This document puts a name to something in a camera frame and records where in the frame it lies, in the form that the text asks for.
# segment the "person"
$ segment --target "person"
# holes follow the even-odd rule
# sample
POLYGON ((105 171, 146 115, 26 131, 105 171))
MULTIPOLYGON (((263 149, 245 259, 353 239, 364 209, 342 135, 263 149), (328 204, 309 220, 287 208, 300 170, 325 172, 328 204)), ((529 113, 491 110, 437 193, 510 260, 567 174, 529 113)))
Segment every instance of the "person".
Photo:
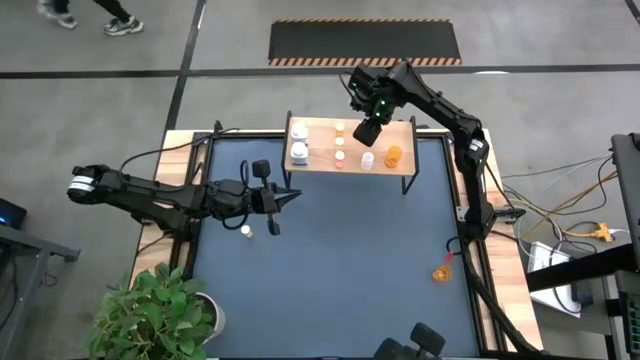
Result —
MULTIPOLYGON (((104 26, 104 33, 110 36, 135 34, 142 31, 144 24, 126 12, 119 0, 94 0, 114 18, 104 26)), ((38 12, 54 19, 60 26, 73 30, 78 22, 69 12, 69 0, 38 0, 38 12)))

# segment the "potted plant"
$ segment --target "potted plant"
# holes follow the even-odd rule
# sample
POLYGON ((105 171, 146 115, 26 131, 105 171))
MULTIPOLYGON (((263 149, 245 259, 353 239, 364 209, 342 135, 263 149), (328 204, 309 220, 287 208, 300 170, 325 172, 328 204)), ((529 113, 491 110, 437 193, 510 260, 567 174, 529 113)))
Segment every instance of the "potted plant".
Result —
POLYGON ((166 264, 140 273, 131 288, 124 276, 100 304, 94 327, 85 339, 90 358, 203 360, 202 345, 225 323, 222 309, 201 293, 204 283, 182 281, 182 268, 166 264))

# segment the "power strip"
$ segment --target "power strip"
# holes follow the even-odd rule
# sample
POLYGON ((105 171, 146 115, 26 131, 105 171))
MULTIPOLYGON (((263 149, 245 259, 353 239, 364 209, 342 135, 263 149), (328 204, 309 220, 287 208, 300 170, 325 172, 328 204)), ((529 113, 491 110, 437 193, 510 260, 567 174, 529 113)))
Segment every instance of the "power strip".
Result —
MULTIPOLYGON (((531 256, 529 257, 527 272, 532 272, 549 267, 549 257, 551 256, 551 250, 553 250, 553 248, 539 241, 531 243, 531 249, 529 250, 531 256)), ((553 260, 551 264, 556 265, 567 262, 569 260, 570 257, 567 254, 556 250, 553 252, 553 260)), ((553 289, 534 291, 530 295, 531 299, 537 303, 552 307, 556 310, 562 311, 565 314, 580 318, 580 310, 582 308, 582 305, 573 301, 571 297, 571 285, 558 286, 556 287, 556 292, 558 293, 558 298, 560 299, 560 301, 562 301, 562 305, 571 310, 571 312, 566 311, 562 307, 562 305, 558 303, 558 299, 556 299, 556 296, 553 293, 553 289)))

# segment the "sneaker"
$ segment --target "sneaker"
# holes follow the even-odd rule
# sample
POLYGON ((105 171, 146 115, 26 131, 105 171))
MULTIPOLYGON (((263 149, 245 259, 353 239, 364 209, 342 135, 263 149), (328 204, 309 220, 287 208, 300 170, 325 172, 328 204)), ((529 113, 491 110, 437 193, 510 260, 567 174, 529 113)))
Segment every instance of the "sneaker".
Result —
POLYGON ((144 24, 133 16, 126 23, 118 18, 114 18, 104 26, 104 33, 109 36, 122 36, 139 33, 143 28, 144 24))
POLYGON ((53 19, 66 29, 73 30, 78 26, 76 19, 69 13, 61 14, 55 11, 51 2, 46 0, 38 1, 38 12, 48 19, 53 19))

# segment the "concrete floor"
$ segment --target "concrete floor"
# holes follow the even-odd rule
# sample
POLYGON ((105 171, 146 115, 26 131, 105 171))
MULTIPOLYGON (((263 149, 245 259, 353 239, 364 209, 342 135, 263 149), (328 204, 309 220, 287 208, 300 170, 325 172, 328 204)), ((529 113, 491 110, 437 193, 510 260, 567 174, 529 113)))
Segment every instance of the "concrete floor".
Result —
MULTIPOLYGON (((3 71, 142 70, 180 67, 196 0, 126 1, 145 32, 121 39, 100 34, 108 18, 90 2, 72 1, 73 32, 39 17, 34 2, 0 3, 3 71)), ((193 69, 266 67, 269 25, 282 17, 446 17, 452 19, 464 65, 640 63, 640 27, 622 0, 209 0, 193 69)), ((607 153, 614 133, 639 131, 640 73, 429 75, 428 85, 482 119, 503 175, 537 171, 607 153)), ((25 229, 80 247, 80 260, 50 264, 59 276, 42 288, 21 346, 23 359, 85 356, 80 339, 106 285, 129 271, 140 227, 107 206, 66 199, 74 165, 118 166, 160 145, 175 79, 0 80, 0 197, 29 210, 25 229)), ((309 116, 358 117, 335 76, 189 79, 178 129, 281 128, 287 110, 309 116)), ((415 114, 407 106, 398 117, 415 114)), ((156 158, 131 172, 153 175, 156 158)), ((506 181, 531 200, 553 206, 596 181, 596 167, 542 190, 562 172, 506 181)), ((619 188, 589 214, 560 219, 626 227, 619 188)), ((582 207, 598 204, 600 195, 582 207)), ((525 218, 525 228, 537 219, 525 218)), ((548 229, 535 240, 552 242, 548 229)), ((613 246, 628 242, 619 236, 613 246)), ((612 245, 593 242, 600 249, 612 245)), ((539 319, 554 354, 604 358, 604 341, 554 327, 562 315, 539 319)))

